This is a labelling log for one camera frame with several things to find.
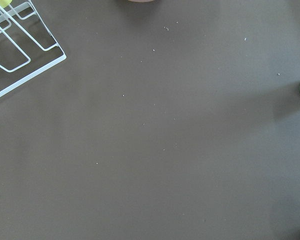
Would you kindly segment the pink bowl with ice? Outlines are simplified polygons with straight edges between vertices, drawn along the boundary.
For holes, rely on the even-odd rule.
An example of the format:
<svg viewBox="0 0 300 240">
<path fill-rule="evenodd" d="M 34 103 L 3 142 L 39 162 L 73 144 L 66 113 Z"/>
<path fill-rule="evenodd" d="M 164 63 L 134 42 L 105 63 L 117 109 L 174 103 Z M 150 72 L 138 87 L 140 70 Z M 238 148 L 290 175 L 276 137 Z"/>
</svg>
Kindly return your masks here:
<svg viewBox="0 0 300 240">
<path fill-rule="evenodd" d="M 154 0 L 128 0 L 130 2 L 135 2 L 135 3 L 148 3 L 148 2 L 152 2 Z"/>
</svg>

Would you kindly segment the yellow cup on rack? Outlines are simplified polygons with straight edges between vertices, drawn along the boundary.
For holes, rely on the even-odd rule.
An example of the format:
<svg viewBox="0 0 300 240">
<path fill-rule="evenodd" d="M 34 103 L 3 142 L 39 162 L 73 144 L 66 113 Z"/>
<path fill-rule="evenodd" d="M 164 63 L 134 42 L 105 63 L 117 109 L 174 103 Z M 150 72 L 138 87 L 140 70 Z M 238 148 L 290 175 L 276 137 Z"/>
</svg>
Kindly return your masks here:
<svg viewBox="0 0 300 240">
<path fill-rule="evenodd" d="M 0 6 L 2 8 L 6 8 L 7 6 L 9 6 L 11 4 L 12 0 L 0 0 Z"/>
</svg>

